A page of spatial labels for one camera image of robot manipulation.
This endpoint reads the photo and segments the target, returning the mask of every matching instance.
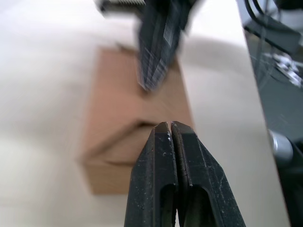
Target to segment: white table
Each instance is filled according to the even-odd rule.
[[[181,47],[196,131],[246,226],[288,226],[235,0],[208,0]],[[96,52],[135,46],[134,18],[92,0],[0,10],[0,226],[123,226],[126,196],[92,196],[77,164]]]

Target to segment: cardboard box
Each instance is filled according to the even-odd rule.
[[[128,193],[130,174],[152,128],[179,121],[193,126],[177,62],[162,86],[137,83],[137,56],[102,50],[90,96],[82,164],[94,194]]]

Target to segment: table surface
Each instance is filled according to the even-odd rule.
[[[92,0],[0,9],[1,226],[123,226],[126,195],[92,196],[77,157],[98,49],[135,47],[137,25]],[[289,226],[235,0],[197,5],[179,59],[196,132],[246,226]]]

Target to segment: brown cardboard box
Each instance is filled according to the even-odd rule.
[[[153,126],[193,126],[178,64],[162,86],[146,93],[137,83],[134,52],[102,50],[90,96],[82,163],[95,194],[128,193],[130,173]]]

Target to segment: dark floor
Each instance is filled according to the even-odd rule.
[[[258,38],[249,35],[247,42],[254,64]],[[270,46],[266,44],[264,52],[270,51]],[[303,48],[292,58],[303,62]],[[302,76],[303,69],[299,68],[299,70]],[[265,56],[262,57],[256,81],[268,128],[291,140],[303,138],[303,89],[292,85],[282,73],[272,67],[272,61]]]

